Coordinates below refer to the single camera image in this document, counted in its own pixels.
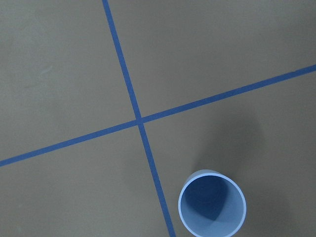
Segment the light blue plastic cup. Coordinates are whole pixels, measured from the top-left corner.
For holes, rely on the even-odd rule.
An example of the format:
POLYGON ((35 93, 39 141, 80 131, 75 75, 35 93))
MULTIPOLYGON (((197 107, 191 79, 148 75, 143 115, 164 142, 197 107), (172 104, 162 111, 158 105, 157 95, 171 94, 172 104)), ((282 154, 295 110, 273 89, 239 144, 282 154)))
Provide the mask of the light blue plastic cup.
POLYGON ((209 169, 192 173, 178 198, 178 213, 196 237, 231 237, 242 227, 246 200, 229 177, 209 169))

